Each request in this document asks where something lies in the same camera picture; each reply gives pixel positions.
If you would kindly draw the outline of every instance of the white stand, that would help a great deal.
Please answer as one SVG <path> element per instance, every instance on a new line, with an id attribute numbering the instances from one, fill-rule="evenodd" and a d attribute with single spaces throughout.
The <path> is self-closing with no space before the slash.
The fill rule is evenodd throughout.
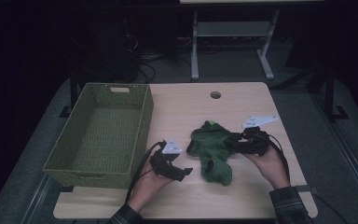
<path id="1" fill-rule="evenodd" d="M 191 52 L 191 79 L 198 80 L 200 78 L 197 58 L 198 36 L 265 36 L 266 43 L 262 49 L 257 50 L 257 55 L 267 79 L 273 79 L 274 75 L 269 67 L 266 54 L 278 16 L 279 10 L 275 10 L 271 21 L 198 21 L 197 11 L 195 11 L 193 20 L 193 50 Z"/>

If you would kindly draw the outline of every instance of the sleeve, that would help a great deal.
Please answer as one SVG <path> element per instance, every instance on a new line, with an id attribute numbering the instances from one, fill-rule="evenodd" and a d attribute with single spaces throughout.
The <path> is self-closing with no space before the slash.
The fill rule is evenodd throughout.
<path id="1" fill-rule="evenodd" d="M 308 216 L 296 188 L 288 187 L 276 189 L 269 193 L 278 223 L 280 224 L 310 224 L 312 219 Z"/>
<path id="2" fill-rule="evenodd" d="M 141 220 L 142 216 L 125 203 L 106 224 L 135 224 L 140 223 Z"/>

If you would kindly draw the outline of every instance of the person's right hand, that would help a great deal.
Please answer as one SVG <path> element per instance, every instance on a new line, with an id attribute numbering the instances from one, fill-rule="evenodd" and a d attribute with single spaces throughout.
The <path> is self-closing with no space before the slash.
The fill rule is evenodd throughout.
<path id="1" fill-rule="evenodd" d="M 284 167 L 278 152 L 272 146 L 268 147 L 266 154 L 259 157 L 254 154 L 242 154 L 251 160 L 267 179 L 274 189 L 281 189 L 290 186 L 290 182 L 284 171 Z"/>

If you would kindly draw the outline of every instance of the green towel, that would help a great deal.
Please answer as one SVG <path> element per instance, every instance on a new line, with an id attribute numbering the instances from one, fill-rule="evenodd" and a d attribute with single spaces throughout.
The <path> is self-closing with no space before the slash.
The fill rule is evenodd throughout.
<path id="1" fill-rule="evenodd" d="M 191 142 L 187 148 L 190 156 L 200 157 L 201 175 L 208 182 L 228 186 L 232 180 L 231 167 L 226 164 L 227 158 L 235 154 L 232 147 L 225 144 L 231 132 L 218 123 L 207 120 L 191 133 Z"/>

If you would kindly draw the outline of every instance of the wicker basket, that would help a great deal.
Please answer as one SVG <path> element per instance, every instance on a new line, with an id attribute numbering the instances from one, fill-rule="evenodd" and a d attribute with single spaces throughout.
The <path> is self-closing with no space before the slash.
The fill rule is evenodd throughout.
<path id="1" fill-rule="evenodd" d="M 152 112 L 148 85 L 88 83 L 43 171 L 65 186 L 127 189 Z"/>

